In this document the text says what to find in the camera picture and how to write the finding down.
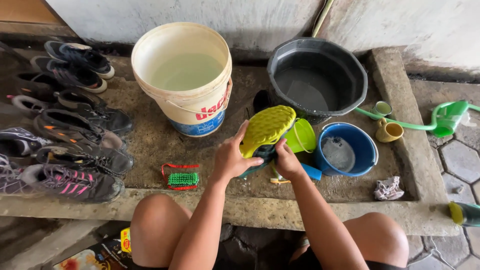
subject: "pink striped shoe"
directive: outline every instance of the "pink striped shoe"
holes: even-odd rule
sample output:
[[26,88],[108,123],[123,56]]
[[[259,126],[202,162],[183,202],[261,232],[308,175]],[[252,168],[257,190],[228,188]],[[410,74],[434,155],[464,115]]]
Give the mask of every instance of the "pink striped shoe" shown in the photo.
[[20,179],[35,190],[86,203],[113,201],[124,190],[123,181],[113,176],[54,164],[29,166]]

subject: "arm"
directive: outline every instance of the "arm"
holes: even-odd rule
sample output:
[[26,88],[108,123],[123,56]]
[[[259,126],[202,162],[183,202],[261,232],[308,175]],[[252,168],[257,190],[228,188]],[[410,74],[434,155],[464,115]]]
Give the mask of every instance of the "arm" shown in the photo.
[[245,121],[237,134],[225,140],[215,154],[215,166],[208,178],[202,198],[175,249],[168,269],[212,269],[218,251],[222,226],[225,189],[230,179],[241,175],[250,166],[263,163],[262,158],[244,159],[239,145],[247,130]]
[[295,154],[280,140],[277,171],[292,182],[310,246],[324,269],[368,270],[350,233],[324,200]]

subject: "hand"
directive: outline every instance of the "hand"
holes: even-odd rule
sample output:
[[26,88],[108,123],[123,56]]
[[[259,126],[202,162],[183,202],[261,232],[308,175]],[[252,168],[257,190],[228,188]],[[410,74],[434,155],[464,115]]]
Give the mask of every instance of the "hand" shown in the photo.
[[220,144],[215,154],[215,166],[209,182],[226,182],[227,186],[231,178],[241,175],[251,166],[258,166],[264,162],[262,158],[244,159],[240,153],[240,142],[245,136],[247,127],[248,120],[245,120],[235,136]]
[[280,139],[275,144],[275,150],[278,154],[276,171],[287,180],[292,181],[296,175],[305,173],[305,170],[286,142],[287,139]]

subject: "water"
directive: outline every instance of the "water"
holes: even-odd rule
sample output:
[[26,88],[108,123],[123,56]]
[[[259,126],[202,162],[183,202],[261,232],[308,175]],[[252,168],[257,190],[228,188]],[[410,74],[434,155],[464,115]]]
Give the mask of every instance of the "water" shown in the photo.
[[337,91],[321,74],[308,68],[289,68],[275,75],[285,96],[309,110],[332,111],[338,108]]
[[168,91],[186,91],[202,87],[223,71],[215,58],[202,53],[185,53],[163,63],[152,75],[150,84]]
[[326,160],[342,172],[349,172],[355,166],[355,152],[341,137],[326,137],[320,142]]

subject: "red string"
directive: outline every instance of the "red string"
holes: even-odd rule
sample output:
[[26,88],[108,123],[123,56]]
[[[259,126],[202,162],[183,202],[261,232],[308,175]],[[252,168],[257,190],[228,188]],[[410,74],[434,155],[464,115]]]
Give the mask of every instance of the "red string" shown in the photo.
[[187,190],[187,189],[194,189],[197,188],[197,185],[189,185],[189,186],[179,186],[179,187],[172,187],[168,185],[168,178],[165,177],[165,173],[163,172],[163,166],[168,165],[172,168],[178,168],[178,169],[187,169],[187,168],[198,168],[200,165],[194,164],[194,165],[175,165],[175,164],[170,164],[170,163],[165,163],[162,165],[162,175],[163,175],[163,180],[167,183],[167,186],[169,189],[173,190]]

